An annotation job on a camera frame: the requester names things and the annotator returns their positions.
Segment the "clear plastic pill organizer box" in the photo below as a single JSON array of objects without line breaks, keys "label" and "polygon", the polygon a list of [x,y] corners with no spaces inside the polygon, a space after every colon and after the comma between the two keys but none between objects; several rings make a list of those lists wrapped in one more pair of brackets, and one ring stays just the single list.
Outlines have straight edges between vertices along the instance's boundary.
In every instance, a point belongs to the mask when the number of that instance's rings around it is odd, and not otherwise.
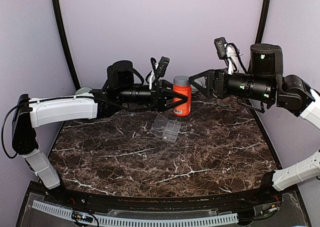
[{"label": "clear plastic pill organizer box", "polygon": [[158,114],[150,128],[150,133],[159,139],[174,144],[177,141],[181,126],[181,122],[169,120]]}]

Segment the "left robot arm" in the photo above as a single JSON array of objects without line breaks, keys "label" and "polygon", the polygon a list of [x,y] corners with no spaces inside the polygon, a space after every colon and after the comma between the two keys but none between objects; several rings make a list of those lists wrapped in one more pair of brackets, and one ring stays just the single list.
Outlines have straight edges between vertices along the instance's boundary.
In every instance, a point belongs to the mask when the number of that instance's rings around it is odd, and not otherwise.
[{"label": "left robot arm", "polygon": [[9,112],[13,113],[11,145],[22,156],[51,197],[60,205],[67,205],[70,193],[62,185],[62,178],[43,154],[35,129],[44,125],[77,119],[103,119],[126,110],[140,113],[163,112],[188,101],[184,94],[174,91],[174,85],[163,79],[169,58],[151,58],[152,71],[148,84],[129,60],[120,60],[106,69],[107,80],[101,89],[81,88],[76,94],[30,98],[22,94]]}]

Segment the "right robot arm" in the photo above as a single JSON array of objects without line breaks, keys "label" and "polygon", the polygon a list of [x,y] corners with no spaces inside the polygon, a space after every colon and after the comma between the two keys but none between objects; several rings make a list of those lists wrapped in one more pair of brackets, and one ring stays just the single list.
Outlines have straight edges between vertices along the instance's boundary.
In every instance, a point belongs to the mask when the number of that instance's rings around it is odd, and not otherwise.
[{"label": "right robot arm", "polygon": [[320,127],[320,94],[299,76],[283,76],[283,52],[278,45],[256,43],[250,47],[250,69],[243,68],[238,48],[233,43],[215,45],[226,68],[209,69],[189,77],[191,85],[207,98],[229,96],[260,102],[259,112],[272,105]]}]

